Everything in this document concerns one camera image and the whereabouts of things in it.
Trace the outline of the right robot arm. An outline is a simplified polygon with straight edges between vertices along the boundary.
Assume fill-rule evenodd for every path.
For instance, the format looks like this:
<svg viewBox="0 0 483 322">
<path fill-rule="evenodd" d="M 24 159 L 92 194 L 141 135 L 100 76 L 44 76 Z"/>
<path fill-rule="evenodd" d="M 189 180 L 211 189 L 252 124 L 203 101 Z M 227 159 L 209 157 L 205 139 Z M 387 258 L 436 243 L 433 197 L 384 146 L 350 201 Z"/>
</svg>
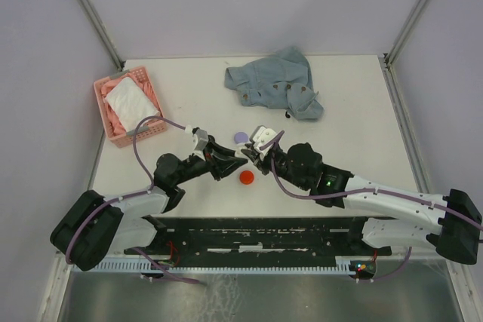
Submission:
<svg viewBox="0 0 483 322">
<path fill-rule="evenodd" d="M 256 147 L 246 144 L 241 154 L 263 174 L 271 173 L 303 190 L 286 195 L 312 200 L 323 207 L 376 213 L 385 222 L 367 219 L 363 228 L 346 236 L 352 253 L 363 255 L 387 246 L 429 247 L 452 262 L 474 265 L 482 233 L 482 214 L 467 193 L 451 189 L 447 195 L 407 192 L 364 179 L 348 170 L 323 162 L 308 143 L 284 152 L 278 144 Z"/>
</svg>

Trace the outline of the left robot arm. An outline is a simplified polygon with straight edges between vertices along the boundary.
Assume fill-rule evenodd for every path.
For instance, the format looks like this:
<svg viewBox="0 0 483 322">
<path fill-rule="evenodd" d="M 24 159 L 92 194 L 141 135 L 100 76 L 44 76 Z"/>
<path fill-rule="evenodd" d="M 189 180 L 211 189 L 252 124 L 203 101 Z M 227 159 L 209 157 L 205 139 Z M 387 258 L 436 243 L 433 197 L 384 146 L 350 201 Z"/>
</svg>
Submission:
<svg viewBox="0 0 483 322">
<path fill-rule="evenodd" d="M 237 152 L 217 145 L 212 136 L 184 160 L 163 154 L 146 189 L 112 197 L 94 190 L 82 193 L 51 232 L 50 242 L 67 263 L 82 271 L 91 270 L 110 253 L 132 247 L 158 254 L 166 248 L 167 236 L 154 216 L 180 203 L 185 191 L 179 185 L 207 173 L 219 181 L 247 162 Z"/>
</svg>

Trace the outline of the purple earbud case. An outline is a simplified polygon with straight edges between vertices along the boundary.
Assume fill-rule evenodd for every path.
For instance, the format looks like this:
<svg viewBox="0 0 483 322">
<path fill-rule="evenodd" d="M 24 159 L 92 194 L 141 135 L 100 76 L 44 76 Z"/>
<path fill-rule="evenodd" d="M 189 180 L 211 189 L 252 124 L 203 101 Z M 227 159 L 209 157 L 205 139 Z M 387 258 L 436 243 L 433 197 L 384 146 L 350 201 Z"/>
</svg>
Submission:
<svg viewBox="0 0 483 322">
<path fill-rule="evenodd" d="M 241 144 L 241 143 L 247 143 L 249 137 L 245 132 L 237 132 L 234 135 L 233 139 L 236 144 Z"/>
</svg>

